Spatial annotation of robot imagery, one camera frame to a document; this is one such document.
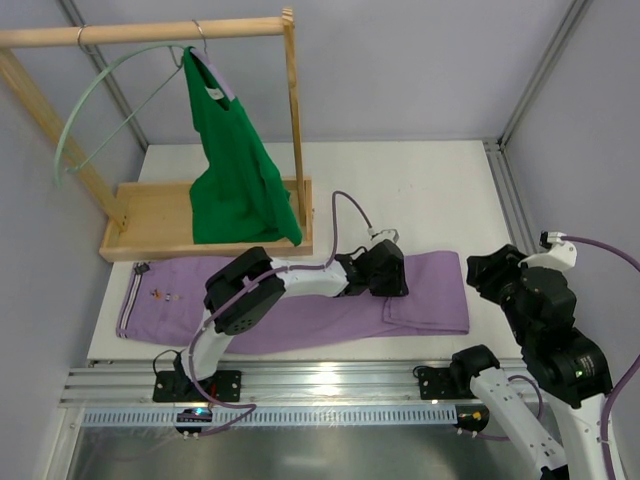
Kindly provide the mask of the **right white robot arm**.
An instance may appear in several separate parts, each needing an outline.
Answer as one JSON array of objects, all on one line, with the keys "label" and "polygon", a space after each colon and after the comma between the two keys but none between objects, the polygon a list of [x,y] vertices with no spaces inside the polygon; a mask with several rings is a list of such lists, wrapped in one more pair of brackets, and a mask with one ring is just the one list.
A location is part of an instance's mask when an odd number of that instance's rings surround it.
[{"label": "right white robot arm", "polygon": [[453,355],[458,388],[477,397],[520,453],[533,479],[622,479],[623,462],[611,421],[613,404],[638,371],[632,364],[611,378],[601,348],[574,325],[577,298],[565,277],[586,238],[546,232],[543,252],[526,255],[506,245],[467,260],[467,283],[504,313],[522,359],[555,416],[555,440],[517,398],[484,345]]}]

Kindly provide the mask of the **purple trousers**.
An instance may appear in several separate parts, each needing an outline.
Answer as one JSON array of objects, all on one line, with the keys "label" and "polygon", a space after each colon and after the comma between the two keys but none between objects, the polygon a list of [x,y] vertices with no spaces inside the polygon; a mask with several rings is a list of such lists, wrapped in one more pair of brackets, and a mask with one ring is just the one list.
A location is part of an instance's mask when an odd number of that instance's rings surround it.
[{"label": "purple trousers", "polygon": [[[116,334],[158,345],[185,347],[205,312],[205,283],[228,257],[137,262],[116,323]],[[236,354],[270,354],[374,337],[466,335],[469,311],[460,259],[452,251],[405,259],[409,293],[381,298],[294,297],[234,338]]]}]

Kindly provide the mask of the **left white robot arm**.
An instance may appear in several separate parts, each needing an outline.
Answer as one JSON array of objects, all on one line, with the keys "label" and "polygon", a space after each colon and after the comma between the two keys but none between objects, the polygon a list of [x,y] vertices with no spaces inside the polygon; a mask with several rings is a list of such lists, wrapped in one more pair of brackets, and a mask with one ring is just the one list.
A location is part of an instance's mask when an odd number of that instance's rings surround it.
[{"label": "left white robot arm", "polygon": [[404,255],[389,239],[358,256],[333,254],[327,263],[294,264],[254,247],[207,280],[205,311],[193,339],[173,362],[179,398],[210,399],[204,384],[233,337],[255,327],[282,299],[321,296],[404,297],[409,293]]}]

